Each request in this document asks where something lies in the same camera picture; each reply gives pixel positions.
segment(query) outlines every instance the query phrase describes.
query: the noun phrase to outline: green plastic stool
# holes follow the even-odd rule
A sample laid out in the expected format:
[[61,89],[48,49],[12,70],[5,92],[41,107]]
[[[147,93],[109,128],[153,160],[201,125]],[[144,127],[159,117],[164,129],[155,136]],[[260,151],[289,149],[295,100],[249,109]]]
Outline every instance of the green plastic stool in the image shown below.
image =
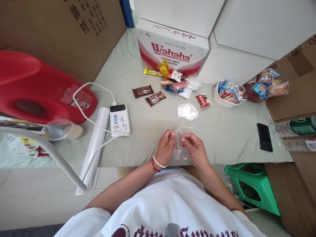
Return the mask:
[[268,212],[281,216],[267,172],[263,166],[253,163],[226,166],[225,173],[233,179],[237,187],[239,194],[236,196]]

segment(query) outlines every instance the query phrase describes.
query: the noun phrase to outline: red string bracelet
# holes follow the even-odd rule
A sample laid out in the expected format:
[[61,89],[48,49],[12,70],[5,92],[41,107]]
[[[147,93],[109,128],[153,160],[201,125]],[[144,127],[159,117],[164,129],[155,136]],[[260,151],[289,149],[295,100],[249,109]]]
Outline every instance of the red string bracelet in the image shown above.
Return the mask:
[[159,173],[160,171],[155,168],[154,158],[151,159],[152,166],[154,168],[154,174]]

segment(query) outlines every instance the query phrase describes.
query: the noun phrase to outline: wahaha box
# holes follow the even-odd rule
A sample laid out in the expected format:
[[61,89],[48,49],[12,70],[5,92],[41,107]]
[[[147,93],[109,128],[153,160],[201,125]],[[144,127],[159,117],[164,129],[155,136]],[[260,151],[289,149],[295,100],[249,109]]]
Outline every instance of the wahaha box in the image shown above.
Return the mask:
[[168,59],[170,68],[195,76],[209,51],[207,38],[144,19],[139,20],[136,31],[143,67],[151,70],[158,70]]

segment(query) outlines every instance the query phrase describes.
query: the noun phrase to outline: person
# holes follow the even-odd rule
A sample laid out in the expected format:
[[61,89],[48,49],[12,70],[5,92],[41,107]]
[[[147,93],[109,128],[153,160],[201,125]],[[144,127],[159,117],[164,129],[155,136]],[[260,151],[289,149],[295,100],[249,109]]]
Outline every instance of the person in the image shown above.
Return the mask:
[[180,167],[162,170],[175,140],[176,134],[167,130],[155,159],[106,188],[55,237],[265,236],[212,168],[203,141],[193,133],[181,137],[181,146],[202,182]]

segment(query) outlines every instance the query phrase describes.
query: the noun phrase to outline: black phone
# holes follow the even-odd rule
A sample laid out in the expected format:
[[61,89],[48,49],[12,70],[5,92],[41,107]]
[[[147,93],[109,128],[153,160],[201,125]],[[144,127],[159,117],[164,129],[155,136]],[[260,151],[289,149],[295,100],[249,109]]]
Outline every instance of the black phone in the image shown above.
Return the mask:
[[269,127],[261,123],[257,123],[257,127],[260,139],[260,149],[273,152]]

